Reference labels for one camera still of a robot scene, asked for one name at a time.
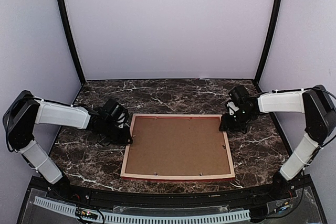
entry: wooden picture frame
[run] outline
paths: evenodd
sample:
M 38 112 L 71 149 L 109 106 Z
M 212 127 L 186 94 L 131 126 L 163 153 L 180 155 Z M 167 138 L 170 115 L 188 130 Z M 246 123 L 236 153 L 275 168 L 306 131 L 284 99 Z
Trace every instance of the wooden picture frame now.
M 222 115 L 179 115 L 179 114 L 134 114 L 132 118 L 132 123 L 130 127 L 131 134 L 133 134 L 134 125 L 137 119 L 147 118 L 147 119 L 218 119 L 221 120 Z M 121 178 L 123 179 L 142 179 L 142 180 L 167 180 L 167 181 L 210 181 L 210 180 L 231 180 L 235 179 L 234 166 L 231 156 L 231 151 L 229 147 L 229 141 L 226 132 L 221 132 L 223 134 L 223 148 L 226 150 L 229 172 L 226 174 L 216 174 L 216 175 L 202 175 L 197 176 L 168 176 L 160 174 L 135 174 L 127 173 L 127 164 L 129 159 L 130 150 L 132 145 L 127 145 L 125 149 L 124 159 L 121 168 Z

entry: black frame edge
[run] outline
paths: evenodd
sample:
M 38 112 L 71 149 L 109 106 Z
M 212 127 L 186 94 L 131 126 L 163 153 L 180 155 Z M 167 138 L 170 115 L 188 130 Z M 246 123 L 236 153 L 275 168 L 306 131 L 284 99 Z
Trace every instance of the black frame edge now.
M 303 185 L 303 180 L 298 177 L 293 179 L 292 181 L 293 185 L 296 188 L 300 188 Z M 324 210 L 321 205 L 320 198 L 317 194 L 315 185 L 311 179 L 311 176 L 309 174 L 305 175 L 305 181 L 304 181 L 305 186 L 310 186 L 311 190 L 313 192 L 314 198 L 316 200 L 316 204 L 318 207 L 318 211 L 322 220 L 323 224 L 327 224 L 327 219 L 325 217 Z M 212 193 L 198 193 L 198 194 L 139 194 L 139 193 L 120 193 L 120 192 L 115 192 L 115 191 L 108 191 L 108 190 L 99 190 L 99 189 L 92 189 L 92 188 L 84 188 L 80 186 L 72 186 L 72 188 L 79 194 L 83 192 L 83 195 L 91 195 L 93 198 L 95 197 L 96 193 L 99 194 L 104 194 L 108 200 L 104 200 L 106 202 L 109 202 L 109 207 L 104 207 L 104 209 L 113 209 L 115 205 L 117 206 L 130 206 L 132 205 L 133 207 L 144 207 L 146 208 L 146 204 L 149 202 L 154 201 L 154 205 L 158 206 L 158 200 L 161 201 L 158 198 L 162 198 L 164 201 L 167 200 L 167 204 L 170 205 L 170 203 L 173 203 L 173 205 L 169 206 L 164 206 L 164 208 L 186 208 L 186 207 L 195 207 L 191 206 L 191 202 L 195 201 L 195 204 L 197 206 L 201 207 L 207 207 L 207 206 L 219 206 L 219 205 L 229 205 L 230 208 L 232 208 L 232 203 L 234 201 L 237 201 L 237 204 L 243 204 L 244 209 L 254 209 L 261 207 L 265 205 L 267 202 L 272 201 L 274 199 L 270 198 L 269 196 L 260 196 L 260 200 L 252 199 L 250 200 L 249 203 L 247 203 L 246 200 L 246 193 L 249 193 L 250 191 L 253 192 L 258 192 L 259 190 L 268 190 L 270 185 L 263 185 L 263 186 L 257 186 L 257 187 L 252 187 L 252 188 L 245 188 L 245 189 L 238 189 L 238 190 L 229 190 L 229 191 L 217 191 L 217 192 L 212 192 Z M 23 201 L 23 204 L 20 209 L 20 214 L 18 218 L 17 224 L 20 224 L 20 220 L 22 220 L 26 204 L 27 204 L 27 199 L 30 194 L 30 191 L 32 188 L 36 188 L 42 191 L 45 191 L 47 193 L 47 197 L 54 198 L 54 199 L 60 199 L 57 195 L 54 195 L 52 191 L 48 190 L 49 184 L 42 178 L 32 176 L 30 183 L 28 185 L 27 191 L 26 191 L 26 197 L 25 200 Z M 132 198 L 132 196 L 135 196 L 136 198 L 139 198 L 139 201 L 137 203 L 130 203 L 129 199 Z M 282 195 L 280 198 L 287 198 L 288 194 L 285 193 Z M 85 200 L 86 204 L 91 205 L 94 207 L 94 204 L 92 204 L 93 199 Z
M 262 90 L 261 90 L 259 84 L 256 81 L 253 81 L 252 83 L 253 83 L 254 87 L 256 88 L 257 92 L 258 93 L 262 93 Z M 286 148 L 286 151 L 287 151 L 288 155 L 289 156 L 292 155 L 293 150 L 292 150 L 292 148 L 289 145 L 288 139 L 287 139 L 287 137 L 286 137 L 286 135 L 284 133 L 284 130 L 282 129 L 282 127 L 281 127 L 281 125 L 280 125 L 277 117 L 275 116 L 275 114 L 273 112 L 269 113 L 269 115 L 270 115 L 270 117 L 271 117 L 271 119 L 273 121 L 273 124 L 274 124 L 277 132 L 279 133 L 279 136 L 282 139 L 282 142 L 284 143 L 284 146 Z
M 269 49 L 270 49 L 271 44 L 272 44 L 275 27 L 276 27 L 277 20 L 278 20 L 280 4 L 281 4 L 281 0 L 274 0 L 274 2 L 273 2 L 273 9 L 272 9 L 272 13 L 271 13 L 271 19 L 269 21 L 269 26 L 268 26 L 268 31 L 267 31 L 267 35 L 266 35 L 266 40 L 265 40 L 263 52 L 261 53 L 259 66 L 258 66 L 256 75 L 254 77 L 254 81 L 256 81 L 257 83 L 259 83 L 259 81 L 261 79 L 261 76 L 263 75 L 265 65 L 266 65 L 267 57 L 268 57 L 268 54 L 269 54 Z
M 66 6 L 65 6 L 65 1 L 57 0 L 57 3 L 58 3 L 58 8 L 59 8 L 59 13 L 61 15 L 62 23 L 63 23 L 63 29 L 65 32 L 65 36 L 67 38 L 69 50 L 71 53 L 71 57 L 74 62 L 73 64 L 75 65 L 75 69 L 76 69 L 79 81 L 83 85 L 85 84 L 86 80 L 85 80 L 83 69 L 80 65 L 74 38 L 72 37 L 72 32 L 70 29 L 70 23 L 69 23 L 68 14 L 67 14 Z

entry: black metal pole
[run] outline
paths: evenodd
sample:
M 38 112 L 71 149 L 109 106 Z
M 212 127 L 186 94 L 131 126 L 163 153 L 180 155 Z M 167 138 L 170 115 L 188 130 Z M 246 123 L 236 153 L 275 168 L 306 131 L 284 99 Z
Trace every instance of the black metal pole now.
M 275 26 L 277 24 L 277 19 L 278 19 L 278 14 L 279 14 L 279 9 L 280 9 L 280 3 L 281 3 L 281 0 L 274 0 L 274 3 L 273 3 L 271 19 L 269 21 L 269 26 L 268 26 L 268 31 L 267 31 L 267 36 L 266 36 L 263 52 L 262 52 L 261 57 L 260 57 L 260 62 L 259 62 L 259 66 L 258 66 L 258 69 L 257 69 L 256 76 L 254 77 L 254 81 L 257 84 L 259 83 L 260 78 L 263 75 L 263 71 L 264 71 L 264 68 L 265 68 L 266 61 L 267 61 L 269 49 L 270 49 L 271 44 L 272 44 L 272 39 L 273 39 Z
M 75 69 L 76 69 L 78 78 L 80 80 L 80 83 L 83 85 L 86 82 L 86 80 L 85 80 L 85 77 L 84 77 L 82 67 L 81 67 L 80 62 L 79 62 L 78 54 L 77 54 L 75 43 L 74 43 L 74 38 L 72 37 L 72 33 L 71 33 L 71 29 L 70 29 L 70 23 L 69 23 L 69 19 L 68 19 L 68 14 L 67 14 L 67 10 L 66 10 L 66 7 L 65 7 L 65 1 L 64 0 L 57 0 L 57 2 L 58 2 L 59 12 L 61 14 L 63 29 L 64 29 L 64 32 L 65 32 L 65 36 L 67 38 L 67 42 L 68 42 L 68 46 L 69 46 L 69 49 L 70 49 L 71 57 L 72 57 L 72 60 L 74 62 L 73 64 L 75 65 Z

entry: white cable tray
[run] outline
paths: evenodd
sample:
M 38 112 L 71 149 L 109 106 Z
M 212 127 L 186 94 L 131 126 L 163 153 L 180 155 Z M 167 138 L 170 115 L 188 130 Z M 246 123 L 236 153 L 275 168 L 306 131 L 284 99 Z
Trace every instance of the white cable tray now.
M 43 207 L 45 209 L 57 212 L 59 214 L 76 218 L 76 206 L 74 204 L 61 203 L 43 197 L 35 197 L 34 205 Z M 102 223 L 101 215 L 97 213 L 98 219 L 96 223 Z M 238 221 L 250 220 L 249 210 L 241 210 L 237 212 L 228 212 L 216 215 L 203 216 L 183 216 L 183 217 L 151 217 L 151 216 L 135 216 L 135 215 L 121 215 L 110 212 L 101 211 L 105 217 L 105 223 L 127 223 L 127 224 L 223 224 L 235 223 Z M 82 217 L 84 220 L 91 220 L 90 218 Z

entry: black platform edge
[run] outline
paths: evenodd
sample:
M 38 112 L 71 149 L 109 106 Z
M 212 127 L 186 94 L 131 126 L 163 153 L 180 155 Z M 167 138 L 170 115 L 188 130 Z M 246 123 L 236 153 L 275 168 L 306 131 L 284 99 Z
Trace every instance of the black platform edge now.
M 262 93 L 262 90 L 261 90 L 259 84 L 256 81 L 253 81 L 253 84 L 254 84 L 254 87 L 256 88 L 257 92 L 258 93 Z M 281 125 L 280 125 L 277 117 L 275 116 L 275 114 L 273 112 L 269 113 L 269 115 L 270 115 L 270 117 L 271 117 L 271 119 L 273 121 L 273 124 L 274 124 L 277 132 L 279 133 L 279 136 L 282 139 L 282 142 L 284 143 L 284 146 L 286 148 L 286 151 L 287 151 L 288 155 L 289 156 L 292 155 L 293 150 L 292 150 L 292 148 L 289 145 L 288 139 L 287 139 L 287 137 L 286 137 L 286 135 L 284 133 L 284 130 L 282 129 L 282 127 L 281 127 Z
M 241 81 L 254 81 L 254 79 L 245 79 L 245 78 L 138 78 L 138 79 L 98 79 L 98 80 L 86 80 L 87 82 L 90 81 L 138 81 L 138 80 L 241 80 Z
M 65 6 L 65 1 L 64 0 L 57 0 L 57 3 L 58 3 L 59 12 L 60 12 L 60 15 L 61 15 L 62 23 L 63 23 L 63 29 L 64 29 L 64 32 L 65 32 L 65 36 L 67 38 L 69 50 L 70 50 L 70 53 L 71 53 L 71 57 L 72 57 L 72 60 L 74 62 L 73 64 L 75 65 L 75 69 L 76 69 L 79 81 L 83 85 L 85 83 L 85 76 L 84 76 L 84 73 L 83 73 L 83 69 L 80 65 L 80 61 L 79 61 L 78 54 L 77 54 L 77 51 L 76 51 L 74 38 L 72 37 L 72 32 L 71 32 L 71 29 L 70 29 L 70 23 L 69 23 L 68 14 L 67 14 L 66 6 Z
M 304 186 L 310 186 L 316 200 L 319 213 L 323 223 L 327 223 L 324 215 L 320 199 L 317 195 L 315 186 L 310 175 L 305 175 L 305 179 L 301 177 L 295 178 L 291 184 L 295 187 L 291 190 L 293 196 L 296 196 L 295 190 Z M 47 197 L 64 200 L 56 195 L 53 191 L 49 191 L 50 185 L 42 178 L 32 176 L 29 183 L 25 199 L 21 206 L 18 224 L 21 224 L 26 209 L 27 200 L 32 188 L 45 191 Z M 271 185 L 263 185 L 246 189 L 217 191 L 212 193 L 197 193 L 197 194 L 141 194 L 141 193 L 121 193 L 116 191 L 90 189 L 80 186 L 71 186 L 74 193 L 78 194 L 81 203 L 87 204 L 102 209 L 112 210 L 115 206 L 124 207 L 139 207 L 139 208 L 195 208 L 195 207 L 211 207 L 211 206 L 226 206 L 230 209 L 244 208 L 256 209 L 265 207 L 266 203 L 273 201 L 268 195 L 257 196 L 270 190 Z M 288 193 L 283 192 L 279 199 L 288 198 Z
M 273 2 L 273 9 L 272 9 L 271 18 L 269 21 L 265 44 L 264 44 L 263 52 L 261 53 L 260 62 L 259 62 L 259 66 L 256 72 L 256 76 L 254 78 L 254 80 L 257 83 L 259 83 L 261 76 L 263 75 L 263 71 L 265 68 L 265 64 L 266 64 L 267 57 L 269 54 L 269 49 L 272 44 L 274 31 L 275 31 L 277 20 L 278 20 L 280 4 L 281 4 L 281 0 L 274 0 Z

